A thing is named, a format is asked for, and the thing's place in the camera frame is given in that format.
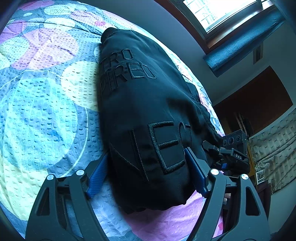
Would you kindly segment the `black jacket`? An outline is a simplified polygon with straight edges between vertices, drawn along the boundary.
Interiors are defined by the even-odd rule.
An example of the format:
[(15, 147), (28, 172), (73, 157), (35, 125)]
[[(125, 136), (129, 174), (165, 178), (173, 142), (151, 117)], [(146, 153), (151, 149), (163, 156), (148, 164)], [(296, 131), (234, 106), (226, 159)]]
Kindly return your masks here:
[(109, 181), (121, 209), (131, 214), (185, 204), (195, 190), (185, 148), (207, 160), (202, 143), (222, 142), (196, 86), (152, 39), (107, 28), (97, 91)]

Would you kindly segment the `floral quilted bedspread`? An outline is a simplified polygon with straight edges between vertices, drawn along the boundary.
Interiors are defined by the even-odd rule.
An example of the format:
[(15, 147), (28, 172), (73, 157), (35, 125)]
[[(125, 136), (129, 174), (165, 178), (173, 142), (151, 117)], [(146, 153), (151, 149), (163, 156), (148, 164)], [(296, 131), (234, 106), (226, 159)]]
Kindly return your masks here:
[[(95, 4), (27, 1), (1, 33), (1, 209), (24, 239), (41, 185), (100, 158), (96, 77), (99, 44), (108, 27), (130, 29), (157, 42), (224, 135), (212, 103), (191, 69), (150, 32)], [(187, 240), (205, 199), (195, 191), (185, 205), (126, 215), (105, 179), (91, 205), (109, 240)]]

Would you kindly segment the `dark wooden wardrobe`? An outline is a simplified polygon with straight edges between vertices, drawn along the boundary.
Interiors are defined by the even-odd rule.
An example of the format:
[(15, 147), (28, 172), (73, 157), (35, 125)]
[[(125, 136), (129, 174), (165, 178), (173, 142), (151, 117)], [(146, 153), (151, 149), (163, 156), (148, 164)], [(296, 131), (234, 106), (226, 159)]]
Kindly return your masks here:
[(269, 126), (289, 108), (292, 100), (282, 81), (267, 67), (236, 92), (214, 106), (226, 135), (243, 130), (248, 137)]

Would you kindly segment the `window with dark frame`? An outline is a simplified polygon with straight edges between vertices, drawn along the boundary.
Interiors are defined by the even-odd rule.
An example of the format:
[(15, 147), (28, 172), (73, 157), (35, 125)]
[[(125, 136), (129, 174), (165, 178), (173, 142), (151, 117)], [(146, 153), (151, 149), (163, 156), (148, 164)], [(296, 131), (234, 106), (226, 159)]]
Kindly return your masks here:
[(156, 1), (209, 54), (275, 9), (272, 1)]

